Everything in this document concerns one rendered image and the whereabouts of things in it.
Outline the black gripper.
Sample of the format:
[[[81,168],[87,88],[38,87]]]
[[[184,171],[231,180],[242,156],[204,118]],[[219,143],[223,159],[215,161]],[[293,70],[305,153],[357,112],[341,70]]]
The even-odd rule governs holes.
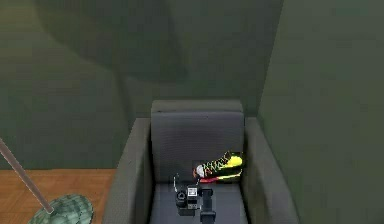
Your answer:
[[[175,202],[176,207],[178,209],[178,214],[180,216],[187,216],[188,215],[188,205],[187,205],[187,193],[184,190],[179,191],[179,174],[176,173],[173,176],[173,188],[176,192],[175,196]]]

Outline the black green red yellow shoe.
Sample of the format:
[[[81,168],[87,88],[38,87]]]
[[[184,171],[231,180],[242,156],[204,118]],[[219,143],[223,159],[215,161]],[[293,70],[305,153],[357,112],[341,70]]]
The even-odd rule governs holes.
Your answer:
[[[243,171],[243,153],[227,151],[216,160],[197,165],[193,177],[200,183],[232,181],[241,176]]]

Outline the floor lamp with green base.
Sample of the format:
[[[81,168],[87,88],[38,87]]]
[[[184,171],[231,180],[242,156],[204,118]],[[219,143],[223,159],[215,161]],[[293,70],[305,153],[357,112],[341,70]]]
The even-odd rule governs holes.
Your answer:
[[[1,138],[0,154],[42,206],[27,224],[92,224],[94,208],[87,197],[74,193],[48,201]]]

